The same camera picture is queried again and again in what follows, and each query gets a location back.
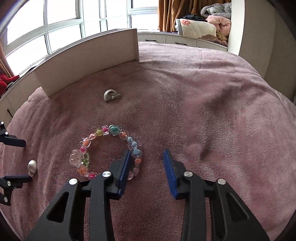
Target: drawer handle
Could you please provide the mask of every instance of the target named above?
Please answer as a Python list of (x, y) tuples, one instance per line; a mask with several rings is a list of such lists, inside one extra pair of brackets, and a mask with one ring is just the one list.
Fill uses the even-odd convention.
[(178, 43), (178, 42), (175, 42), (175, 44), (187, 45), (187, 44), (182, 44), (182, 43)]
[(13, 118), (12, 114), (10, 113), (9, 109), (7, 109), (8, 114), (10, 114), (11, 118)]

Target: earring clip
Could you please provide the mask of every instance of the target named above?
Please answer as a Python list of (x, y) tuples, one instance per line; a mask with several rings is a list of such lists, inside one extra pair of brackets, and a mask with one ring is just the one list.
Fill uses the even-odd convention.
[(119, 98), (121, 95), (118, 94), (115, 90), (107, 90), (104, 94), (104, 101), (107, 102), (108, 100)]

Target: pink folded blanket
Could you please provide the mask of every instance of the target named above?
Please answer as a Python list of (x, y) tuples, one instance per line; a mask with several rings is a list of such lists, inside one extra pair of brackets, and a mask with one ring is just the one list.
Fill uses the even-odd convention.
[(221, 32), (225, 37), (229, 36), (231, 21), (228, 18), (210, 15), (206, 19), (208, 23), (215, 25), (217, 31)]
[[(0, 144), (0, 176), (27, 174), (31, 159), (38, 173), (13, 191), (11, 207), (0, 205), (10, 226), (25, 240), (69, 179), (86, 180), (69, 164), (81, 138), (117, 124), (140, 139), (143, 161), (111, 202), (116, 241), (180, 240), (184, 201), (169, 192), (165, 148), (201, 178), (225, 178), (273, 241), (296, 209), (296, 107), (236, 55), (146, 42), (139, 52), (140, 62), (91, 74), (50, 98), (38, 88), (15, 113), (7, 130), (27, 146)], [(121, 97), (105, 103), (108, 89)], [(107, 170), (126, 149), (113, 136), (92, 143), (90, 170)], [(85, 227), (87, 241), (87, 219)]]

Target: yellow-green bead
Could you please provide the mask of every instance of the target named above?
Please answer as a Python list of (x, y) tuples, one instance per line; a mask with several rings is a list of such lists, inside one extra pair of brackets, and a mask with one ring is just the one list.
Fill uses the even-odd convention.
[(100, 137), (102, 134), (103, 134), (102, 130), (100, 130), (100, 129), (97, 129), (97, 130), (96, 130), (96, 135), (97, 135), (98, 137)]

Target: drawer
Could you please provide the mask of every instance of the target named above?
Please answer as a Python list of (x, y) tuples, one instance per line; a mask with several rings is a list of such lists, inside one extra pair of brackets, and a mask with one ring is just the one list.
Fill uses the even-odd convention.
[(138, 33), (138, 41), (139, 42), (154, 42), (159, 44), (165, 43), (165, 35), (164, 34), (139, 34)]
[(4, 122), (5, 128), (9, 125), (12, 120), (11, 116), (14, 116), (15, 111), (5, 96), (0, 102), (0, 121)]
[(215, 49), (215, 50), (227, 51), (227, 49), (223, 48), (222, 46), (218, 46), (216, 44), (213, 44), (213, 43), (211, 44), (211, 43), (200, 41), (200, 40), (197, 40), (196, 47), (204, 48), (204, 49)]
[(23, 78), (7, 94), (7, 98), (15, 111), (17, 111), (22, 106), (22, 104), (28, 100), (29, 96), (40, 87), (40, 83), (33, 73), (30, 73), (25, 78)]
[(179, 37), (179, 36), (171, 36), (167, 35), (165, 37), (165, 43), (166, 44), (178, 44), (183, 46), (189, 46), (189, 47), (196, 47), (196, 39), (189, 39), (185, 37)]

